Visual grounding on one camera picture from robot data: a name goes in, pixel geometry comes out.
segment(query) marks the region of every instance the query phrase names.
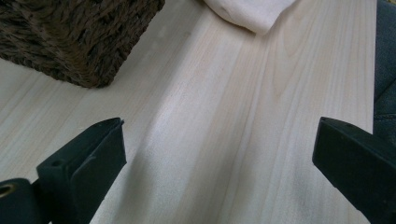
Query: light wood surface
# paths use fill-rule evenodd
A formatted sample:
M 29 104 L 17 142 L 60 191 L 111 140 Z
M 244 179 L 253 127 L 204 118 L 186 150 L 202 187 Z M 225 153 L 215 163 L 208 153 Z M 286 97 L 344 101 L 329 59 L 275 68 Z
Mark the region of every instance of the light wood surface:
M 375 9 L 299 0 L 255 36 L 167 0 L 100 90 L 1 60 L 0 179 L 121 117 L 128 163 L 92 223 L 367 223 L 311 158 L 321 116 L 372 130 Z

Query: black clamp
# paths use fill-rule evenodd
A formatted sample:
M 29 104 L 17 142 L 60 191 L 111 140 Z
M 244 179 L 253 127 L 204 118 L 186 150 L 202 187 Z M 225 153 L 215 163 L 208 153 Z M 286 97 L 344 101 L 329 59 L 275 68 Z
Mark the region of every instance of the black clamp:
M 37 166 L 32 185 L 0 183 L 2 224 L 87 224 L 126 163 L 121 119 L 96 123 Z
M 396 147 L 343 121 L 321 118 L 313 163 L 371 223 L 396 223 Z

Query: woven basket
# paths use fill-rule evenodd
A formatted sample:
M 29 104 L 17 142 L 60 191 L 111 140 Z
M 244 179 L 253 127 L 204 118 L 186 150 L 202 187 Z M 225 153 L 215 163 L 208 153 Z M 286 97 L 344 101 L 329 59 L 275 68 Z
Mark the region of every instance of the woven basket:
M 104 87 L 163 4 L 0 0 L 0 57 L 82 87 Z

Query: dark gray fabric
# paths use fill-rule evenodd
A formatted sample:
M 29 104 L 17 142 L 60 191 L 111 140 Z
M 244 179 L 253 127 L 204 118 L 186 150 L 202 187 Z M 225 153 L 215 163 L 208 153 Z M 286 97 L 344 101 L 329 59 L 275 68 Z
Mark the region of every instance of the dark gray fabric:
M 396 146 L 396 5 L 377 3 L 374 135 Z

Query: white cloth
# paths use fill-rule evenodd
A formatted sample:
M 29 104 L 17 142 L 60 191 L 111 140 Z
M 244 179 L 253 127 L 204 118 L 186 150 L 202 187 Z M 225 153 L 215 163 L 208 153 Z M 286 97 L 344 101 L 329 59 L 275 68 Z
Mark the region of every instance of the white cloth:
M 224 20 L 265 35 L 296 0 L 204 0 Z

